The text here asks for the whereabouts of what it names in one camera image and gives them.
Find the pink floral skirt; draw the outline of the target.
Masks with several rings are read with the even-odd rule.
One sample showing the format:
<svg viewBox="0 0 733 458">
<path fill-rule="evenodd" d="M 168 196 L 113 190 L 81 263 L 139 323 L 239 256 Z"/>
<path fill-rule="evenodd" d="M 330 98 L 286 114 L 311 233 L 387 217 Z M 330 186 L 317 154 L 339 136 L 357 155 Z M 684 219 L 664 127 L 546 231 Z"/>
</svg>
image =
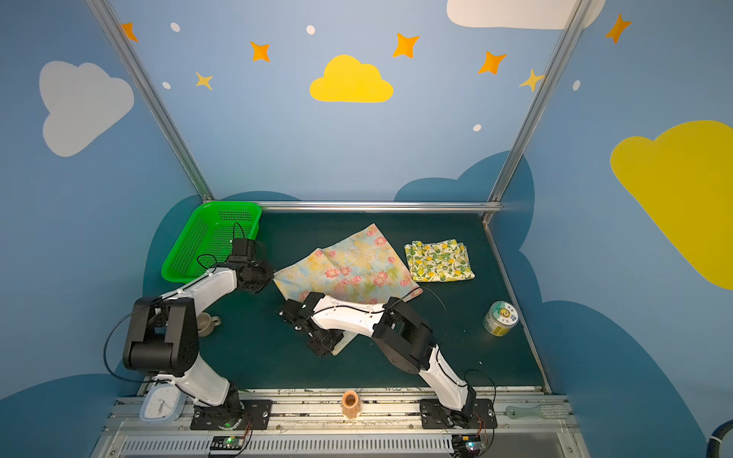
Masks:
<svg viewBox="0 0 733 458">
<path fill-rule="evenodd" d="M 274 275 L 285 299 L 303 301 L 310 292 L 351 303 L 385 303 L 395 297 L 406 303 L 421 291 L 379 228 L 366 229 Z"/>
</svg>

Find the lemon print skirt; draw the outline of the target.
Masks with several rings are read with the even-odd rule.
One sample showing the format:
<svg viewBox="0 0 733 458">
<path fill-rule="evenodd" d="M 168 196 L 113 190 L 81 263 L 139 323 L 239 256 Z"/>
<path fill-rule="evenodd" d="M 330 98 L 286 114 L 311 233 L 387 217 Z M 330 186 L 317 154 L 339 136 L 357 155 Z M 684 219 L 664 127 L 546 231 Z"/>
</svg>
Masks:
<svg viewBox="0 0 733 458">
<path fill-rule="evenodd" d="M 416 282 L 461 282 L 475 278 L 467 247 L 455 239 L 404 246 L 408 270 Z"/>
</svg>

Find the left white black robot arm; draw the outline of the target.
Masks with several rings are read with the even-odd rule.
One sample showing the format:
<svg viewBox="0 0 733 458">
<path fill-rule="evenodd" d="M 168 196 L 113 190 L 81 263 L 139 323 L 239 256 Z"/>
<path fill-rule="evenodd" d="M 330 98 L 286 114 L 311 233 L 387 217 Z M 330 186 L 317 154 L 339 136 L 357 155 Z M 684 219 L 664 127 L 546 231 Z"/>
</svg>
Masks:
<svg viewBox="0 0 733 458">
<path fill-rule="evenodd" d="M 273 276 L 267 261 L 231 257 L 189 284 L 138 299 L 125 317 L 129 324 L 124 368 L 173 385 L 203 408 L 236 410 L 240 404 L 236 389 L 200 356 L 198 318 L 236 290 L 259 293 Z"/>
</svg>

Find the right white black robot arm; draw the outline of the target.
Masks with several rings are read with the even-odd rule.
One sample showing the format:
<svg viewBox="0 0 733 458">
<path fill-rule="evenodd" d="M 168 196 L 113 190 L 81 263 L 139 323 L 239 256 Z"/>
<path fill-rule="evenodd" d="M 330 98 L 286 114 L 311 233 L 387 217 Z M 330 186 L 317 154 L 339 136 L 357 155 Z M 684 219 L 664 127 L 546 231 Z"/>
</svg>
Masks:
<svg viewBox="0 0 733 458">
<path fill-rule="evenodd" d="M 339 353 L 356 335 L 372 339 L 390 363 L 428 384 L 456 425 L 473 418 L 475 389 L 448 364 L 433 328 L 404 300 L 368 305 L 310 292 L 301 302 L 286 301 L 280 316 L 307 334 L 308 347 L 320 357 Z"/>
</svg>

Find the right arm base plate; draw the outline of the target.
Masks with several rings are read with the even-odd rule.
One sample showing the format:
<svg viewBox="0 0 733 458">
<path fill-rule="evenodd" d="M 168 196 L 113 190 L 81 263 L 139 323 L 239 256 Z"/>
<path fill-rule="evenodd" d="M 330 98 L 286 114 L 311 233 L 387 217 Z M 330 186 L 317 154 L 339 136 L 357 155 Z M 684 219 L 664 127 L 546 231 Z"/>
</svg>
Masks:
<svg viewBox="0 0 733 458">
<path fill-rule="evenodd" d="M 498 425 L 494 404 L 489 399 L 478 399 L 463 411 L 448 410 L 437 399 L 419 401 L 420 420 L 423 429 L 495 429 Z"/>
</svg>

